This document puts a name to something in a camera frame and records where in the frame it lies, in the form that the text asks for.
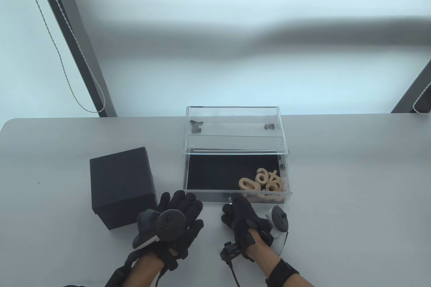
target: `wristband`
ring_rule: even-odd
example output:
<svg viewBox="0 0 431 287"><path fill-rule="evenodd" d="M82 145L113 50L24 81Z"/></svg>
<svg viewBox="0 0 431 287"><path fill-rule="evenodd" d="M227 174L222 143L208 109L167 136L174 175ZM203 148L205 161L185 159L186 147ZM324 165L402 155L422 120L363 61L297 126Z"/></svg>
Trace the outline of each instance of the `wristband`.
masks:
<svg viewBox="0 0 431 287"><path fill-rule="evenodd" d="M285 281L293 274L299 274L299 272L286 261L280 259L269 277L265 279L265 283L268 287L282 287Z"/></svg>

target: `white table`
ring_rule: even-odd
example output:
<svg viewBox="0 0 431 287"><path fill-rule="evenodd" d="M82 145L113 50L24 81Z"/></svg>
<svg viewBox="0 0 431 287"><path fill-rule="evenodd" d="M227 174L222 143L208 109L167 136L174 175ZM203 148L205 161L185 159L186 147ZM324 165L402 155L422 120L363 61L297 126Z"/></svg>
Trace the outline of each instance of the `white table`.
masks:
<svg viewBox="0 0 431 287"><path fill-rule="evenodd" d="M419 115L284 116L294 195L283 257L316 286L431 281L431 120ZM0 284L104 286L135 225L108 231L91 210L89 159L146 146L157 195L180 188L183 118L14 119L0 132ZM235 286L219 252L220 205L160 286ZM234 261L243 287L264 286Z"/></svg>

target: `wall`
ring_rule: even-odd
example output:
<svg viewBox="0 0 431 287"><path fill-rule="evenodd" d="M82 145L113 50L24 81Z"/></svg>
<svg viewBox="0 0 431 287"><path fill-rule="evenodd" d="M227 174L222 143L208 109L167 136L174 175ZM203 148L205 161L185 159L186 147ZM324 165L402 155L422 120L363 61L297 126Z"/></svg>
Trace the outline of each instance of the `wall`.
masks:
<svg viewBox="0 0 431 287"><path fill-rule="evenodd" d="M72 88L94 105L47 0L38 0ZM97 116L74 101L34 0L0 0L0 129L12 118Z"/></svg>
<svg viewBox="0 0 431 287"><path fill-rule="evenodd" d="M431 58L429 0L76 2L119 116L389 113Z"/></svg>

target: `clear acrylic box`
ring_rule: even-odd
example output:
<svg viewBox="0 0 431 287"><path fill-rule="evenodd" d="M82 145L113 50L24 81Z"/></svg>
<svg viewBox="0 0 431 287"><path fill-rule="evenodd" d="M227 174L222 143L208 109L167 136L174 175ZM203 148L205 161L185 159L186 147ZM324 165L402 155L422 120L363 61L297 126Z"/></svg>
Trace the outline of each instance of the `clear acrylic box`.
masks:
<svg viewBox="0 0 431 287"><path fill-rule="evenodd" d="M228 203L241 193L254 204L287 204L288 153L278 107L187 107L182 187L203 202ZM241 177L254 180L262 165L278 171L282 192L240 189Z"/></svg>

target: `black glove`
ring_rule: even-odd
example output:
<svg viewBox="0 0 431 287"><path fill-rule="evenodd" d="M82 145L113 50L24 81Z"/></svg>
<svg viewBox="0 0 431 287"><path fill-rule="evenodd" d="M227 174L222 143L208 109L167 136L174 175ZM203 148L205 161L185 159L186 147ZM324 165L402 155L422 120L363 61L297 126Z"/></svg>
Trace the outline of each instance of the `black glove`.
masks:
<svg viewBox="0 0 431 287"><path fill-rule="evenodd" d="M241 253L245 259L249 258L245 251L252 244L256 243L248 229L256 229L262 240L269 246L274 238L269 233L271 224L264 218L259 218L254 212L250 202L241 195L232 196L232 204L223 206L222 222L230 227L235 236L235 242L239 244Z"/></svg>
<svg viewBox="0 0 431 287"><path fill-rule="evenodd" d="M176 269L178 267L177 260L185 259L188 256L187 249L203 227L203 221L196 219L202 211L202 202L198 201L193 193L185 194L183 190L178 190L172 199L168 192L163 193L159 206L157 206L157 212L163 213L171 209L177 209L184 214L186 231L174 241L153 242L144 248L147 252L154 252L163 261L164 270Z"/></svg>

